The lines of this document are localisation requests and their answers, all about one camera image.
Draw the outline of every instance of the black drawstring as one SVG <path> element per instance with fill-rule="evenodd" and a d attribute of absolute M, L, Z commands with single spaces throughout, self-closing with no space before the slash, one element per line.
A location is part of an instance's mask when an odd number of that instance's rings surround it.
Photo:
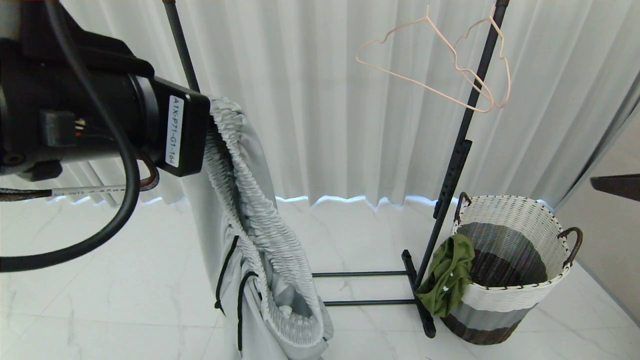
<path fill-rule="evenodd" d="M 240 351 L 242 355 L 242 294 L 244 290 L 244 286 L 246 281 L 249 279 L 249 276 L 258 276 L 255 272 L 249 271 L 244 275 L 242 281 L 240 282 L 240 289 L 238 290 L 238 351 Z"/>
<path fill-rule="evenodd" d="M 234 237 L 234 241 L 231 243 L 231 249 L 227 253 L 227 257 L 225 258 L 224 264 L 222 264 L 222 270 L 220 270 L 220 276 L 218 276 L 218 285 L 216 285 L 216 304 L 213 305 L 216 309 L 220 309 L 222 314 L 225 314 L 225 310 L 222 308 L 222 303 L 220 302 L 220 290 L 222 289 L 222 279 L 225 277 L 225 272 L 227 272 L 227 267 L 229 265 L 229 261 L 231 260 L 231 255 L 234 254 L 236 246 L 238 245 L 239 236 L 236 235 Z"/>

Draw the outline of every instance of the clothes hanger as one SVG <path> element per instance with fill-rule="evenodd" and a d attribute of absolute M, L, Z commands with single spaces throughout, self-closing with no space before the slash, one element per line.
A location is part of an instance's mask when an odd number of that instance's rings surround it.
<path fill-rule="evenodd" d="M 362 45 L 358 48 L 358 51 L 356 52 L 356 61 L 357 61 L 357 62 L 359 62 L 359 63 L 361 63 L 361 64 L 363 64 L 363 65 L 366 65 L 366 66 L 368 66 L 368 67 L 372 67 L 372 68 L 374 68 L 374 69 L 376 69 L 376 70 L 379 70 L 379 71 L 382 71 L 382 72 L 386 72 L 386 73 L 387 73 L 387 74 L 389 74 L 389 75 L 393 75 L 393 76 L 395 76 L 395 77 L 398 77 L 398 78 L 401 78 L 401 79 L 404 79 L 404 80 L 407 80 L 407 81 L 411 81 L 412 83 L 415 83 L 415 84 L 417 84 L 417 85 L 420 85 L 420 86 L 424 87 L 425 89 L 427 89 L 427 90 L 429 90 L 429 91 L 432 91 L 432 92 L 434 92 L 434 93 L 436 93 L 436 94 L 438 94 L 438 95 L 440 95 L 440 96 L 442 96 L 442 97 L 445 97 L 445 98 L 446 98 L 446 99 L 448 99 L 448 100 L 451 100 L 451 101 L 453 101 L 453 102 L 455 102 L 455 103 L 457 103 L 457 104 L 460 104 L 460 105 L 462 105 L 462 106 L 464 106 L 464 107 L 466 107 L 466 108 L 468 108 L 468 109 L 471 109 L 471 110 L 477 111 L 477 112 L 479 112 L 479 113 L 488 113 L 488 112 L 489 112 L 489 111 L 491 111 L 494 107 L 497 107 L 497 108 L 503 108 L 503 107 L 507 104 L 507 102 L 508 102 L 508 100 L 509 100 L 509 95 L 511 94 L 511 74 L 509 73 L 509 62 L 507 61 L 507 58 L 502 54 L 502 50 L 503 50 L 503 48 L 504 48 L 504 34 L 502 33 L 502 31 L 501 31 L 501 30 L 500 30 L 500 28 L 498 27 L 498 24 L 496 24 L 496 23 L 495 23 L 495 21 L 493 20 L 493 13 L 494 13 L 494 11 L 495 11 L 495 5 L 494 5 L 494 6 L 492 7 L 492 9 L 491 9 L 491 14 L 489 15 L 489 17 L 487 17 L 487 18 L 485 18 L 485 19 L 482 19 L 482 20 L 479 20 L 479 21 L 477 21 L 475 24 L 471 25 L 471 27 L 469 27 L 469 29 L 467 30 L 467 33 L 466 33 L 466 34 L 464 34 L 464 35 L 462 35 L 461 37 L 459 37 L 459 39 L 457 39 L 457 41 L 454 43 L 454 45 L 451 45 L 451 43 L 450 43 L 450 42 L 449 42 L 449 41 L 444 37 L 444 35 L 440 32 L 440 30 L 438 29 L 438 27 L 433 23 L 433 21 L 432 21 L 432 20 L 431 20 L 431 18 L 429 17 L 429 5 L 427 5 L 427 10 L 426 10 L 426 16 L 425 16 L 425 17 L 422 17 L 422 18 L 417 19 L 417 20 L 414 20 L 414 21 L 407 22 L 407 23 L 405 23 L 405 24 L 402 24 L 402 25 L 400 25 L 400 26 L 395 27 L 394 29 L 391 29 L 391 30 L 390 30 L 390 31 L 385 35 L 385 37 L 384 37 L 384 39 L 383 39 L 383 40 L 380 40 L 380 39 L 372 39 L 372 40 L 370 40 L 370 41 L 368 41 L 368 42 L 366 42 L 366 43 L 362 44 Z M 462 74 L 462 75 L 463 75 L 463 77 L 464 77 L 464 78 L 465 78 L 465 79 L 466 79 L 466 80 L 467 80 L 467 81 L 468 81 L 468 82 L 469 82 L 469 83 L 470 83 L 470 84 L 471 84 L 471 85 L 472 85 L 472 86 L 473 86 L 473 87 L 474 87 L 474 88 L 475 88 L 475 89 L 476 89 L 476 90 L 477 90 L 477 91 L 478 91 L 478 92 L 479 92 L 479 93 L 480 93 L 480 94 L 485 98 L 485 99 L 489 100 L 489 102 L 490 102 L 490 104 L 491 104 L 491 105 L 489 106 L 489 108 L 487 108 L 487 109 L 479 109 L 479 108 L 476 108 L 475 106 L 470 106 L 470 105 L 465 104 L 464 102 L 461 102 L 461 101 L 459 101 L 459 100 L 457 100 L 457 99 L 455 99 L 455 98 L 453 98 L 453 97 L 451 97 L 451 96 L 449 96 L 449 95 L 447 95 L 447 94 L 444 94 L 444 93 L 442 93 L 442 92 L 438 91 L 437 89 L 434 89 L 434 88 L 432 88 L 432 87 L 430 87 L 430 86 L 428 86 L 428 85 L 426 85 L 426 84 L 424 84 L 424 83 L 421 83 L 420 81 L 417 81 L 417 80 L 414 80 L 414 79 L 411 79 L 411 78 L 408 78 L 408 77 L 402 76 L 402 75 L 400 75 L 400 74 L 396 74 L 395 72 L 389 71 L 389 70 L 387 70 L 387 69 L 383 69 L 383 68 L 381 68 L 381 67 L 379 67 L 379 66 L 377 66 L 377 65 L 373 65 L 373 64 L 371 64 L 371 63 L 367 63 L 367 62 L 362 61 L 362 60 L 360 59 L 360 51 L 362 51 L 362 49 L 364 49 L 365 47 L 367 47 L 369 44 L 371 44 L 371 43 L 373 43 L 373 42 L 377 42 L 377 43 L 379 43 L 379 44 L 384 44 L 384 43 L 387 41 L 387 39 L 389 38 L 389 35 L 391 35 L 391 34 L 392 34 L 393 32 L 395 32 L 396 30 L 399 30 L 399 29 L 402 29 L 402 28 L 405 28 L 405 27 L 407 27 L 407 26 L 411 26 L 411 25 L 414 25 L 414 24 L 418 24 L 419 22 L 424 22 L 424 21 L 428 22 L 428 23 L 429 23 L 429 25 L 431 25 L 431 27 L 432 27 L 432 28 L 433 28 L 433 30 L 436 32 L 436 34 L 438 35 L 438 37 L 440 37 L 440 39 L 441 39 L 441 40 L 442 40 L 442 41 L 447 45 L 447 47 L 449 48 L 449 50 L 451 50 L 451 54 L 452 54 L 452 56 L 451 56 L 451 57 L 452 57 L 452 60 L 453 60 L 454 66 L 456 67 L 456 70 L 457 70 L 460 74 Z M 504 61 L 504 64 L 505 64 L 505 67 L 506 67 L 506 71 L 507 71 L 507 94 L 505 95 L 505 99 L 504 99 L 504 101 L 503 101 L 501 104 L 496 104 L 496 103 L 495 103 L 495 99 L 493 98 L 493 94 L 492 94 L 491 90 L 486 86 L 486 84 L 484 83 L 484 81 L 483 81 L 482 79 L 480 79 L 480 77 L 476 74 L 476 72 L 474 72 L 474 71 L 473 71 L 473 70 L 471 70 L 471 69 L 468 69 L 468 68 L 461 68 L 461 67 L 459 67 L 459 66 L 458 66 L 458 53 L 456 52 L 455 47 L 458 45 L 458 42 L 459 42 L 460 40 L 465 39 L 465 38 L 467 38 L 467 37 L 469 36 L 469 33 L 471 32 L 471 30 L 472 30 L 474 27 L 476 27 L 476 26 L 478 26 L 478 25 L 482 24 L 482 23 L 483 23 L 483 22 L 485 22 L 485 21 L 489 21 L 489 22 L 491 22 L 491 25 L 493 26 L 493 28 L 494 28 L 494 29 L 496 30 L 496 32 L 498 33 L 498 36 L 500 37 L 500 54 L 499 54 L 499 58 L 500 58 L 501 60 L 503 60 L 503 61 Z M 481 87 L 482 87 L 482 88 L 478 88 L 478 86 L 476 86 L 476 84 L 474 83 L 474 81 L 472 81 L 472 80 L 470 79 L 470 77 L 468 76 L 468 74 L 472 75 L 472 77 L 473 77 L 475 80 L 477 80 L 477 81 L 478 81 L 478 83 L 481 85 Z"/>

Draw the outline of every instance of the beige wall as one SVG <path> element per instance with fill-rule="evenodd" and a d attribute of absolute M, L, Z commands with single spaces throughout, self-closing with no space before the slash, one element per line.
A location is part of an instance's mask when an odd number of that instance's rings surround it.
<path fill-rule="evenodd" d="M 634 113 L 590 176 L 640 173 L 640 111 Z M 557 217 L 584 231 L 581 263 L 640 319 L 640 202 L 598 192 L 587 180 Z"/>

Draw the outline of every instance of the white curtain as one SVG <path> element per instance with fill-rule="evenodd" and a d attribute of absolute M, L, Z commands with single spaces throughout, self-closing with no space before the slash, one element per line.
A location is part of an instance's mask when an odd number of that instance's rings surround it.
<path fill-rule="evenodd" d="M 85 29 L 124 40 L 159 76 L 186 85 L 160 1 L 63 3 Z M 355 61 L 361 44 L 421 17 L 427 3 L 455 40 L 493 1 L 188 0 L 178 10 L 201 91 L 243 107 L 278 196 L 313 202 L 364 194 L 375 204 L 382 197 L 402 203 L 406 195 L 436 199 L 462 118 L 463 107 Z M 612 121 L 624 120 L 616 111 L 640 70 L 638 19 L 633 0 L 512 1 L 502 26 L 511 98 L 502 110 L 474 115 L 458 191 L 557 204 Z M 462 66 L 477 67 L 487 31 L 480 26 L 460 44 Z M 400 30 L 362 56 L 467 101 L 470 85 L 427 24 Z M 486 83 L 504 94 L 497 53 Z M 57 183 L 95 183 L 92 176 L 121 183 L 117 164 L 72 165 Z M 163 175 L 143 200 L 182 197 L 180 181 Z"/>

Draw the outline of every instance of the woven basket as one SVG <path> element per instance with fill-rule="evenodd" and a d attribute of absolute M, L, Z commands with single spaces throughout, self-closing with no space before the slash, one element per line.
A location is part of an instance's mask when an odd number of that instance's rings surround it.
<path fill-rule="evenodd" d="M 566 236 L 576 233 L 571 253 Z M 582 231 L 563 231 L 543 204 L 519 196 L 460 195 L 454 234 L 474 244 L 476 256 L 462 301 L 442 318 L 464 340 L 491 345 L 509 338 L 520 321 L 573 265 Z"/>

